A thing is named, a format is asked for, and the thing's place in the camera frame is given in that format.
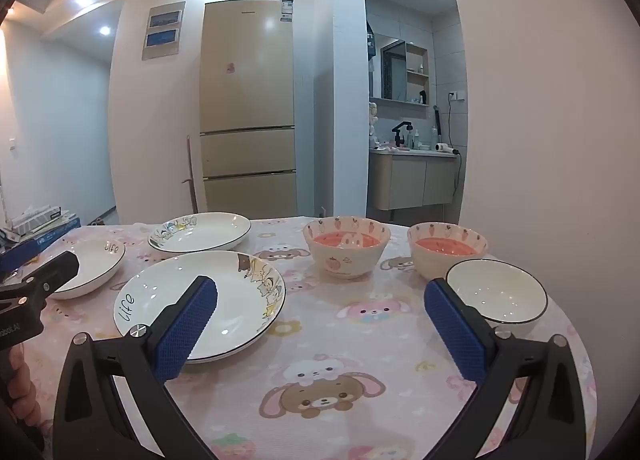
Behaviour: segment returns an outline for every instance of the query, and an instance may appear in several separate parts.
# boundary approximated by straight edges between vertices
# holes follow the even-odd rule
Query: faucet
[[[396,148],[399,148],[400,145],[404,144],[404,137],[400,137],[400,129],[406,126],[407,130],[413,130],[414,126],[409,121],[402,121],[396,128],[391,131],[396,134]]]

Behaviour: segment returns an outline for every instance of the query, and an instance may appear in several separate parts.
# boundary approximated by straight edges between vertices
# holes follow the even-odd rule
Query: refrigerator
[[[296,216],[292,0],[205,5],[200,147],[208,211]]]

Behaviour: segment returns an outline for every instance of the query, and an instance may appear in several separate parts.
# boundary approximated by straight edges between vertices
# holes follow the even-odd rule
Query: pink tablecloth
[[[411,266],[406,228],[391,226],[391,241],[371,275],[340,281],[320,273],[308,255],[300,232],[308,220],[254,221],[238,247],[249,254],[265,251],[262,257],[274,260],[285,278],[287,300],[268,334],[232,357],[186,366],[167,387],[220,460],[421,460],[462,409],[474,384],[460,377],[425,314],[425,282]],[[127,250],[121,270],[105,286],[77,299],[50,300],[42,313],[45,331],[26,343],[44,418],[53,416],[72,337],[79,331],[94,339],[119,335],[113,322],[117,291],[162,259],[146,243],[152,230],[142,224],[82,227],[65,237],[115,238]],[[575,329],[550,300],[530,338],[547,341],[555,333],[567,336],[577,363],[590,449],[596,417],[591,363]],[[326,372],[321,376],[330,379],[357,372],[365,396],[353,406],[343,405],[342,411],[314,411],[306,418],[283,410],[289,402],[278,404],[278,388],[313,371]],[[328,396],[313,393],[313,383],[302,385],[309,398]],[[130,395],[122,396],[141,442],[157,450],[140,426]],[[484,451],[500,442],[519,396],[514,387]]]

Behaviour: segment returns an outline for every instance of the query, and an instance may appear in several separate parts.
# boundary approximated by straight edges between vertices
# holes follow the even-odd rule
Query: blue gripper pad
[[[424,307],[462,376],[481,384],[486,377],[484,346],[435,281],[424,290]]]
[[[218,303],[218,290],[205,278],[156,345],[154,375],[163,384],[175,379],[189,358]]]

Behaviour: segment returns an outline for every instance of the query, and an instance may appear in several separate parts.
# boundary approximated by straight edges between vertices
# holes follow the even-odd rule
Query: human hand
[[[9,381],[7,391],[15,401],[11,407],[17,420],[24,420],[27,426],[37,426],[42,414],[36,401],[36,387],[31,382],[29,366],[24,362],[24,345],[19,344],[9,350],[9,363],[15,371],[14,378]]]

